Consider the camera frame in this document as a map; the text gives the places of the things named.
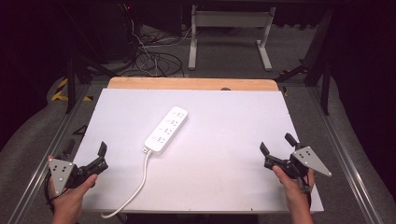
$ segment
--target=finger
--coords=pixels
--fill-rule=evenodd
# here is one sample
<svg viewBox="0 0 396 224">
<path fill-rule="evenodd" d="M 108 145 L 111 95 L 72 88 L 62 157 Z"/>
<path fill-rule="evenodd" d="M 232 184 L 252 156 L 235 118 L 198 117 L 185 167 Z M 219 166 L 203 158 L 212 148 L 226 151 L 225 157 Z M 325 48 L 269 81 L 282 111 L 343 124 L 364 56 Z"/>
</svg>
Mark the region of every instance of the finger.
<svg viewBox="0 0 396 224">
<path fill-rule="evenodd" d="M 273 166 L 273 171 L 274 171 L 275 175 L 277 176 L 277 178 L 279 178 L 280 183 L 286 187 L 289 184 L 289 182 L 291 181 L 290 178 L 278 166 Z"/>
<path fill-rule="evenodd" d="M 53 159 L 53 156 L 52 155 L 49 155 L 48 156 L 48 161 L 50 161 L 50 160 L 52 160 Z"/>
<path fill-rule="evenodd" d="M 76 192 L 78 193 L 78 195 L 81 197 L 84 196 L 84 194 L 93 186 L 97 178 L 98 175 L 91 175 L 90 177 L 88 177 L 88 179 L 86 179 L 84 183 L 76 188 Z"/>
<path fill-rule="evenodd" d="M 52 160 L 53 156 L 52 155 L 48 155 L 48 161 Z M 53 180 L 52 177 L 49 179 L 49 194 L 51 197 L 54 197 L 55 195 L 55 187 L 53 186 Z"/>
<path fill-rule="evenodd" d="M 308 170 L 309 187 L 313 188 L 315 185 L 315 173 L 314 170 L 309 168 Z"/>
</svg>

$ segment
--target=human hand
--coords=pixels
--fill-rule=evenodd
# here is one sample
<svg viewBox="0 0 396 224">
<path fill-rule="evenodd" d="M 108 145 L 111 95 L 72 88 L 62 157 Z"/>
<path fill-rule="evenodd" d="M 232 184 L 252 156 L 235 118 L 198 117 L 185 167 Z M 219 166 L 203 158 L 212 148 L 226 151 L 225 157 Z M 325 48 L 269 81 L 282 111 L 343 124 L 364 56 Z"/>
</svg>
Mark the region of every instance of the human hand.
<svg viewBox="0 0 396 224">
<path fill-rule="evenodd" d="M 274 166 L 273 171 L 285 190 L 286 205 L 289 208 L 292 223 L 314 223 L 310 214 L 308 200 L 298 180 L 290 179 L 278 166 Z M 309 187 L 312 189 L 315 185 L 314 170 L 309 169 L 308 179 Z"/>
<path fill-rule="evenodd" d="M 59 197 L 53 199 L 55 207 L 52 224 L 75 224 L 81 216 L 82 199 L 84 194 L 90 189 L 98 175 L 91 175 L 84 183 L 75 189 L 68 189 Z M 50 193 L 52 198 L 55 197 L 55 188 L 53 187 L 52 178 L 49 181 Z"/>
</svg>

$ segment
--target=electrical outlet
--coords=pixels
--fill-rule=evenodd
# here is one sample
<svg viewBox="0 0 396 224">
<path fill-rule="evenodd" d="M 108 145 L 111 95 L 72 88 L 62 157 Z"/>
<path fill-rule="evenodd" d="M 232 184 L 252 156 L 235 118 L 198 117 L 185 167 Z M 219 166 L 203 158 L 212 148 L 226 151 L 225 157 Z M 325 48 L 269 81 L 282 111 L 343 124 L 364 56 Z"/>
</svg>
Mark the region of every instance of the electrical outlet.
<svg viewBox="0 0 396 224">
<path fill-rule="evenodd" d="M 188 114 L 186 110 L 178 106 L 172 107 L 165 118 L 163 118 L 157 128 L 154 129 L 145 141 L 145 148 L 143 151 L 148 152 L 151 150 L 154 154 L 163 154 L 163 151 L 168 147 L 186 122 Z"/>
</svg>

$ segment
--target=white board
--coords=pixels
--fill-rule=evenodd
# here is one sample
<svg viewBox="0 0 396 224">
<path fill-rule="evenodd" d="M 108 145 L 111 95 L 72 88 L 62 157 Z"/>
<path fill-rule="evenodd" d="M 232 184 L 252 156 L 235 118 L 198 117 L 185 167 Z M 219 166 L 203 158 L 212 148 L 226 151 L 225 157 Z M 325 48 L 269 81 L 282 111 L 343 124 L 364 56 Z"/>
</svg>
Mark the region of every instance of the white board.
<svg viewBox="0 0 396 224">
<path fill-rule="evenodd" d="M 288 159 L 297 134 L 280 91 L 104 89 L 74 163 L 87 165 L 107 144 L 109 168 L 84 197 L 94 212 L 118 209 L 143 178 L 144 142 L 177 105 L 189 118 L 161 156 L 148 160 L 146 185 L 123 212 L 265 213 L 288 211 L 283 187 L 263 167 L 261 141 Z M 317 189 L 311 211 L 323 211 Z"/>
</svg>

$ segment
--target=white cable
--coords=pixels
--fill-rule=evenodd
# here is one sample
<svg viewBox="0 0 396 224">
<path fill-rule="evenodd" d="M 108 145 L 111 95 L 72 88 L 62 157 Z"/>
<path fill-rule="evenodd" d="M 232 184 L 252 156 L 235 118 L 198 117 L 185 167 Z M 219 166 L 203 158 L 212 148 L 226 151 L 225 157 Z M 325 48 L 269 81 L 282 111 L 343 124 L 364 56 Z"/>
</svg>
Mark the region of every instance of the white cable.
<svg viewBox="0 0 396 224">
<path fill-rule="evenodd" d="M 151 155 L 152 151 L 149 150 L 147 152 L 146 155 L 146 159 L 145 159 L 145 165 L 144 165 L 144 173 L 143 173 L 143 180 L 142 183 L 140 184 L 139 188 L 134 192 L 134 194 L 128 199 L 128 201 L 126 201 L 119 209 L 117 209 L 117 211 L 113 212 L 110 215 L 105 215 L 104 213 L 101 214 L 102 218 L 110 218 L 110 217 L 114 217 L 119 211 L 121 211 L 128 203 L 131 202 L 131 200 L 139 193 L 139 191 L 143 188 L 143 186 L 146 183 L 146 176 L 147 176 L 147 169 L 148 169 L 148 160 L 149 160 L 149 155 Z"/>
<path fill-rule="evenodd" d="M 183 40 L 189 39 L 189 38 L 186 38 L 186 37 L 187 37 L 187 35 L 189 34 L 190 30 L 191 30 L 191 27 L 190 27 L 190 29 L 187 31 L 187 33 L 184 35 L 184 37 L 181 38 L 180 41 L 178 41 L 178 42 L 175 43 L 175 44 L 148 45 L 148 46 L 143 46 L 143 47 L 141 47 L 141 49 L 158 48 L 158 47 L 167 47 L 167 46 L 175 46 L 175 45 L 178 45 L 178 44 L 180 44 L 181 42 L 183 42 Z M 168 40 L 168 39 L 171 39 L 171 38 L 161 39 L 161 40 L 158 40 L 158 41 L 156 41 L 156 42 L 163 42 L 164 40 Z"/>
<path fill-rule="evenodd" d="M 128 10 L 128 7 L 125 6 L 125 4 L 123 4 L 123 6 L 124 6 L 126 12 L 128 13 L 128 17 L 129 17 L 129 10 Z M 133 32 L 134 32 L 134 20 L 130 19 L 130 21 L 132 22 L 132 33 L 133 33 Z"/>
<path fill-rule="evenodd" d="M 145 63 L 143 63 L 142 66 L 140 66 L 139 70 L 142 71 L 142 72 L 146 72 L 147 74 L 149 74 L 150 76 L 152 76 L 152 74 L 151 74 L 149 71 L 143 70 L 142 67 L 143 67 L 146 63 L 148 63 L 149 61 L 153 61 L 153 60 L 152 60 L 151 57 L 149 56 L 149 53 L 148 53 L 148 51 L 145 49 L 145 45 L 144 45 L 143 42 L 140 40 L 140 38 L 139 38 L 137 35 L 135 35 L 134 33 L 131 33 L 131 34 L 134 35 L 134 36 L 137 38 L 137 40 L 139 41 L 140 45 L 142 46 L 142 47 L 139 47 L 139 49 L 142 49 L 143 51 L 145 51 L 145 53 L 146 53 L 147 56 L 148 56 L 148 60 L 147 60 Z"/>
</svg>

